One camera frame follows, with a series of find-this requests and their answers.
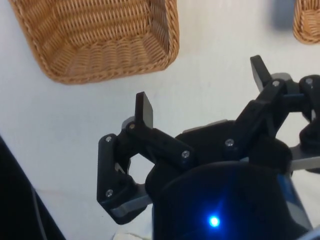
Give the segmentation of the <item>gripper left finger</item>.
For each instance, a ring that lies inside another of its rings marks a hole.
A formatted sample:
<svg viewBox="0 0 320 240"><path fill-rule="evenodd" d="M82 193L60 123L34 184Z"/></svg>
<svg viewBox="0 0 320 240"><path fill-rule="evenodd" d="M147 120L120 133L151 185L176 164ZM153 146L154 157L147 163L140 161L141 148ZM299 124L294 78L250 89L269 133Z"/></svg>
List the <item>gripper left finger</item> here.
<svg viewBox="0 0 320 240"><path fill-rule="evenodd" d="M154 164L143 184L129 174L137 154ZM127 224L155 204L169 182L195 165L191 146L153 127L152 105L146 93L139 92L134 116L124 122L120 134L99 140L96 200L117 224Z"/></svg>

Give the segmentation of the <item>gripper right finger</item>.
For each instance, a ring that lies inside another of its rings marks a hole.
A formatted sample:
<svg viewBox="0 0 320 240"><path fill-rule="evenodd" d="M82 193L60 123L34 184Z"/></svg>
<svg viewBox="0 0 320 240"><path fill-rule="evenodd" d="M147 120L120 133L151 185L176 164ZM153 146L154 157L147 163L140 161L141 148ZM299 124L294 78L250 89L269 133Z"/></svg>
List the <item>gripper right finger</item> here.
<svg viewBox="0 0 320 240"><path fill-rule="evenodd" d="M273 79L260 55L250 58L253 78L260 94L251 100L233 123L224 143L228 159L239 159L259 137L275 138L289 113L300 112L308 125L300 132L300 148L307 154L320 152L320 77L308 75L299 82Z"/></svg>

